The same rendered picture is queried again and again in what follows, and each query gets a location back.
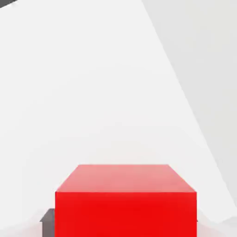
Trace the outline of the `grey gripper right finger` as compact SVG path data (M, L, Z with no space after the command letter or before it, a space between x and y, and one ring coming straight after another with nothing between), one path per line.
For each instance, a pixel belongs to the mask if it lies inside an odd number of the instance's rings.
M210 227L197 220L197 237L210 237Z

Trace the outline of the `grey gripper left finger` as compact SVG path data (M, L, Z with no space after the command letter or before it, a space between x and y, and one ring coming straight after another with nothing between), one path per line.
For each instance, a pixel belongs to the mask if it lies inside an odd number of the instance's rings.
M55 237L55 209L49 208L33 222L30 237Z

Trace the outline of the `small red cube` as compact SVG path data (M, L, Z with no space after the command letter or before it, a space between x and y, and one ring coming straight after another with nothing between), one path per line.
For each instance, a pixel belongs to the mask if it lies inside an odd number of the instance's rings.
M197 237L197 193L169 165L79 165L55 193L55 237Z

